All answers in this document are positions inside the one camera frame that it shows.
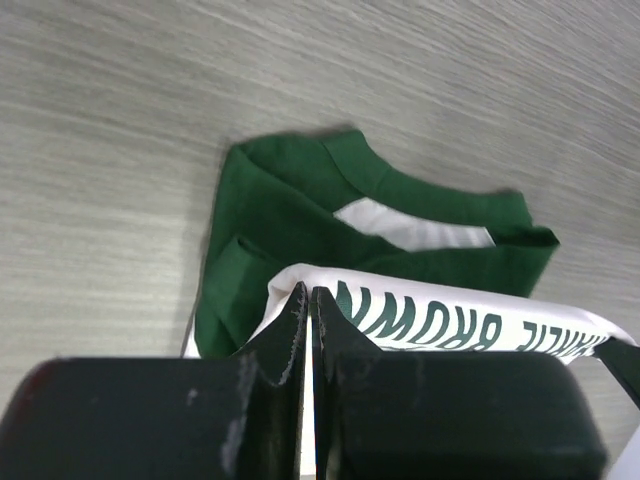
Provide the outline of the white and green t-shirt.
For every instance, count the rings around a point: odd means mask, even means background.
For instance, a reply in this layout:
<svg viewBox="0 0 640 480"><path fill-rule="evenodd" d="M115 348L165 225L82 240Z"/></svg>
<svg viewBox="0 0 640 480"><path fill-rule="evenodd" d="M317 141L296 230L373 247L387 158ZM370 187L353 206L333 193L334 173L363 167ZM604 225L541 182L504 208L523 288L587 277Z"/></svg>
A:
<svg viewBox="0 0 640 480"><path fill-rule="evenodd" d="M521 193L422 182L357 130L250 140L223 165L186 351L231 356L293 290L322 287L382 349L593 356L637 396L639 349L624 330L531 300L558 244Z"/></svg>

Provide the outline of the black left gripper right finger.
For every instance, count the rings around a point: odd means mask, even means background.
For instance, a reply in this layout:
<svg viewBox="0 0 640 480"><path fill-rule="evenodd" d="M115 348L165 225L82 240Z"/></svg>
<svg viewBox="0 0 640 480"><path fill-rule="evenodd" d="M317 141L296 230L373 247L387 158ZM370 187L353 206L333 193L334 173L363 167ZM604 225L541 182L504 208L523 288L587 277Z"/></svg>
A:
<svg viewBox="0 0 640 480"><path fill-rule="evenodd" d="M598 479L607 453L575 378L520 352L390 352L311 297L320 479Z"/></svg>

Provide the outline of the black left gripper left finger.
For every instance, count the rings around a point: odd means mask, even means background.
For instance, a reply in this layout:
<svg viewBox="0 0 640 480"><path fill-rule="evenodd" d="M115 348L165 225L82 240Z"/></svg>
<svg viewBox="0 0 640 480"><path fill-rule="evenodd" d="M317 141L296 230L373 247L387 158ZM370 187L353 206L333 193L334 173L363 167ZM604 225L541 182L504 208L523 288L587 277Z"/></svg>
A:
<svg viewBox="0 0 640 480"><path fill-rule="evenodd" d="M1 420L5 479L295 479L307 291L235 354L58 358Z"/></svg>

